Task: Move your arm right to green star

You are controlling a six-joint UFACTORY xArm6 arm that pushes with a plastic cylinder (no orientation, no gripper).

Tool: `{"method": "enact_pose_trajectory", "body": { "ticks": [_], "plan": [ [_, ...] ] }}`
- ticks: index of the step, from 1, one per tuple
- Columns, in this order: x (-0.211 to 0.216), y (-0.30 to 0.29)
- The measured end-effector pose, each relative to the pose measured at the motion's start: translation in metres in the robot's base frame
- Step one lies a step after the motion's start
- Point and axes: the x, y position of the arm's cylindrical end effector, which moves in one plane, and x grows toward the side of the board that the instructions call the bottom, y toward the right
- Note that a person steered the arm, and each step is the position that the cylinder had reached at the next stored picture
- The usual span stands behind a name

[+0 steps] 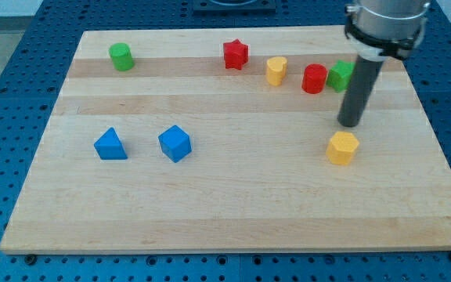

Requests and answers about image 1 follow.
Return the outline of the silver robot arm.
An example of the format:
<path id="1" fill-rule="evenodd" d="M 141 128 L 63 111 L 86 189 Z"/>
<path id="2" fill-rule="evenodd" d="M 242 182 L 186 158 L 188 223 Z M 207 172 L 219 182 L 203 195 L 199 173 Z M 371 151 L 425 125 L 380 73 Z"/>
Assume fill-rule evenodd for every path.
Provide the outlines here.
<path id="1" fill-rule="evenodd" d="M 430 0 L 354 0 L 345 6 L 345 37 L 365 60 L 405 60 L 424 39 L 430 5 Z"/>

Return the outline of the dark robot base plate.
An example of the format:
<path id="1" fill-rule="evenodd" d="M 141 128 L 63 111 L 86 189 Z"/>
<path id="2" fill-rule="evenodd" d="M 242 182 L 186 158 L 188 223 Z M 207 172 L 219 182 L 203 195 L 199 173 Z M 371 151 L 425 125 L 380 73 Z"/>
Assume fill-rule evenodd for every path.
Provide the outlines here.
<path id="1" fill-rule="evenodd" d="M 275 0 L 192 0 L 195 13 L 275 12 Z"/>

